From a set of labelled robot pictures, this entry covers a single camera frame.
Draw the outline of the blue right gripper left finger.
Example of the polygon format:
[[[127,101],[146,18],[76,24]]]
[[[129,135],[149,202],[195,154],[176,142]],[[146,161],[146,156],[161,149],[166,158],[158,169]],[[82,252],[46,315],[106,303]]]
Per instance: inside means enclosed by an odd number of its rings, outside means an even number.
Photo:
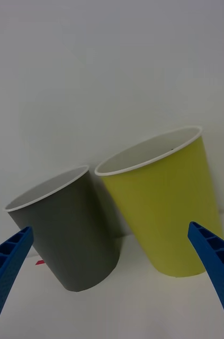
[[[33,244],[33,231],[26,227],[0,244],[0,314]]]

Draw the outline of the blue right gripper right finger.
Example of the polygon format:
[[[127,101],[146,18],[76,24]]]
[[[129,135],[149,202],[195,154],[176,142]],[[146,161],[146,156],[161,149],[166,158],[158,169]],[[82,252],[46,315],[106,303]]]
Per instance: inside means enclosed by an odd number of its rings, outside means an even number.
[[[196,222],[189,224],[187,236],[224,309],[224,240]]]

